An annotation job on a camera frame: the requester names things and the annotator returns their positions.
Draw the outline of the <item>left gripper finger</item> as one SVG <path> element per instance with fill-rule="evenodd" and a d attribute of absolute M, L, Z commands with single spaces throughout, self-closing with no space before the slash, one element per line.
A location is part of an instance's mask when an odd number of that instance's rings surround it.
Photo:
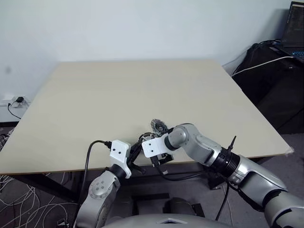
<path fill-rule="evenodd" d="M 131 163 L 131 168 L 132 168 L 132 170 L 139 172 L 141 175 L 144 175 L 146 173 L 145 168 L 142 168 L 141 166 L 138 166 L 134 163 Z"/>
<path fill-rule="evenodd" d="M 142 150 L 142 142 L 137 142 L 131 147 L 131 155 L 138 156 Z"/>

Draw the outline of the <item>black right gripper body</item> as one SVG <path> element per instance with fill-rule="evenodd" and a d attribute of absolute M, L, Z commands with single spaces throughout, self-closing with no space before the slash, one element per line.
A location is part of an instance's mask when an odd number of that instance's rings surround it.
<path fill-rule="evenodd" d="M 163 154 L 159 154 L 157 155 L 157 164 L 158 165 L 162 165 L 162 164 L 165 164 L 165 163 L 168 163 L 170 161 L 173 161 L 174 158 L 172 155 L 170 154 L 167 154 L 167 153 L 163 153 Z"/>

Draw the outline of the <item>copper wound stator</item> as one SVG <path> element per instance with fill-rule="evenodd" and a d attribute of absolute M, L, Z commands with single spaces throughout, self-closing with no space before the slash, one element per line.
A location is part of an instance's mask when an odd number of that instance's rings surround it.
<path fill-rule="evenodd" d="M 139 137 L 139 140 L 138 142 L 142 143 L 144 141 L 148 141 L 148 140 L 151 140 L 151 139 L 154 139 L 156 138 L 157 135 L 155 133 L 151 133 L 151 132 L 147 132 L 147 133 L 143 133 L 140 137 Z"/>

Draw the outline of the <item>grey finned motor housing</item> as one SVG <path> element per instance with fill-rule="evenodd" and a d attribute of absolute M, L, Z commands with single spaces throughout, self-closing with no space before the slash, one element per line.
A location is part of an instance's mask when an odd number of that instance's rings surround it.
<path fill-rule="evenodd" d="M 159 119 L 153 119 L 151 121 L 151 128 L 152 128 L 153 133 L 157 137 L 163 136 L 169 130 L 168 127 L 167 127 L 167 125 L 163 121 L 161 121 Z"/>

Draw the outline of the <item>dark rounded shape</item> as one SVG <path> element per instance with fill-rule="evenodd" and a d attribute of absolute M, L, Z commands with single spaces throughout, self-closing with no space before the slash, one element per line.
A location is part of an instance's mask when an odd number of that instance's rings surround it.
<path fill-rule="evenodd" d="M 190 204 L 182 198 L 174 197 L 166 201 L 163 207 L 163 213 L 186 214 L 198 217 L 205 217 L 200 203 Z"/>

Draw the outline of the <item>grey robot torso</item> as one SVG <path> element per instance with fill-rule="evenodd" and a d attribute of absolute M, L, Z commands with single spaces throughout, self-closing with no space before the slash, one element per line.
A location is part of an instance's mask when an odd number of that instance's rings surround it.
<path fill-rule="evenodd" d="M 146 214 L 116 220 L 102 228 L 233 228 L 207 218 L 184 214 Z"/>

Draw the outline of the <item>black zip tie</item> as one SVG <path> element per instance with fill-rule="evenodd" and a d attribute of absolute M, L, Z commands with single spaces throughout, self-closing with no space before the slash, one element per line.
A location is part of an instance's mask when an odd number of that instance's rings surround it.
<path fill-rule="evenodd" d="M 232 142 L 231 142 L 231 144 L 230 144 L 229 147 L 228 147 L 228 151 L 229 151 L 229 152 L 231 152 L 232 149 L 233 149 L 233 146 L 234 146 L 236 137 L 237 137 L 236 135 L 233 137 Z"/>

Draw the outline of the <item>large black case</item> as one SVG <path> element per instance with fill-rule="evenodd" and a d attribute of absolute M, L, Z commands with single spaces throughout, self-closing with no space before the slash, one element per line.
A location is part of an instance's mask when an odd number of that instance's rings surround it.
<path fill-rule="evenodd" d="M 274 43 L 255 43 L 232 78 L 279 134 L 304 133 L 304 63 Z"/>

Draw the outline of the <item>black open laptop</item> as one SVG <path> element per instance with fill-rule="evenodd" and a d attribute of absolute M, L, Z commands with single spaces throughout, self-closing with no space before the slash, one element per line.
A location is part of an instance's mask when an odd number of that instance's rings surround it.
<path fill-rule="evenodd" d="M 281 44 L 286 53 L 304 63 L 304 2 L 291 1 Z"/>

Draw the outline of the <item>dark metal table frame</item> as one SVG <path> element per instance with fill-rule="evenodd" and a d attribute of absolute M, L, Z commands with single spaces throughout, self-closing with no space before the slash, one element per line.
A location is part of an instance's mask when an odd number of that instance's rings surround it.
<path fill-rule="evenodd" d="M 224 183 L 224 178 L 220 177 L 218 174 L 212 174 L 211 171 L 198 163 L 175 163 L 167 164 L 166 166 L 174 170 L 178 168 L 187 168 L 202 171 L 202 174 L 198 179 L 204 180 L 211 190 L 216 189 L 216 187 Z M 145 175 L 138 173 L 134 177 L 124 180 L 123 185 L 141 185 L 165 181 L 160 174 L 156 173 L 156 170 L 153 167 L 146 166 L 145 168 L 147 170 Z M 72 186 L 69 188 L 42 173 L 9 174 L 8 176 L 61 199 L 76 202 L 81 196 L 84 171 L 67 171 L 66 173 L 72 174 L 72 178 L 68 178 L 69 181 L 72 181 Z"/>

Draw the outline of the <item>wall power outlet plug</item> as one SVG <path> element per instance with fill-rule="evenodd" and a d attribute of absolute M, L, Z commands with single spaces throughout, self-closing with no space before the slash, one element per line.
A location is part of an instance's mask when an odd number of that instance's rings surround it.
<path fill-rule="evenodd" d="M 25 96 L 5 95 L 3 99 L 0 99 L 0 107 L 8 106 L 8 104 L 15 108 L 27 107 L 30 103 L 30 100 Z"/>

